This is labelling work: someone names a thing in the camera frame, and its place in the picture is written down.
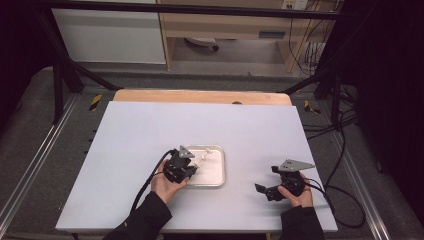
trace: metal tray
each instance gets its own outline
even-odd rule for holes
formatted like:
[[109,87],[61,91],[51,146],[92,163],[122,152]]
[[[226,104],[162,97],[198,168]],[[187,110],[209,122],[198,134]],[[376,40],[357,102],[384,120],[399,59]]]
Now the metal tray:
[[194,154],[190,165],[200,165],[188,181],[188,186],[219,187],[225,182],[224,150],[217,145],[187,145],[187,150]]

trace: white cabinet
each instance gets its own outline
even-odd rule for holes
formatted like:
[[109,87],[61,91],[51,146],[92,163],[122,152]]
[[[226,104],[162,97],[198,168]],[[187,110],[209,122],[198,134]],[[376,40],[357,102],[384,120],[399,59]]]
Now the white cabinet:
[[[102,0],[107,1],[156,3],[155,0]],[[53,13],[75,61],[165,64],[157,13],[67,9],[53,9]]]

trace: person's hand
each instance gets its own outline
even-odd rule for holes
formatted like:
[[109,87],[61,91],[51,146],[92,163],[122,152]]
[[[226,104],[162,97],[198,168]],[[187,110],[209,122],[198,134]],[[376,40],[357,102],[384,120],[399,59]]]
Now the person's hand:
[[[302,176],[305,183],[309,183],[309,180],[305,179],[305,175],[303,175],[302,173],[300,175]],[[291,192],[289,192],[289,190],[287,190],[283,186],[278,186],[278,191],[281,193],[281,195],[283,195],[290,201],[292,207],[302,206],[305,208],[313,206],[312,192],[311,187],[309,186],[305,186],[305,188],[303,189],[303,193],[299,197],[296,197],[291,194]]]
[[162,161],[159,165],[159,174],[153,177],[151,184],[152,191],[155,192],[165,204],[168,204],[174,197],[175,193],[187,185],[188,178],[184,179],[180,184],[170,182],[162,173],[166,161],[167,160]]

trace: white table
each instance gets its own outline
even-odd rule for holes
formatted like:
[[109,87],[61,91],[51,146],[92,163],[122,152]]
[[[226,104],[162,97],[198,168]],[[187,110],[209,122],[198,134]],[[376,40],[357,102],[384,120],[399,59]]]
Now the white table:
[[[295,107],[110,102],[56,228],[115,228],[160,157],[181,144],[221,146],[226,181],[219,188],[181,190],[163,232],[280,231],[288,201],[268,202],[254,183],[278,185],[271,166],[287,158],[314,163]],[[302,172],[321,183],[316,168]],[[323,230],[337,231],[322,194],[312,192]]]

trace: black sleeve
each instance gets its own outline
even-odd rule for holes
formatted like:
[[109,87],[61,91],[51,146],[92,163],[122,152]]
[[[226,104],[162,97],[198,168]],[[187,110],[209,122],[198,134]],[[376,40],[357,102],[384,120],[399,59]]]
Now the black sleeve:
[[171,212],[162,199],[155,192],[150,192],[140,207],[103,239],[154,240],[171,218]]
[[283,240],[325,239],[313,207],[298,206],[281,214]]

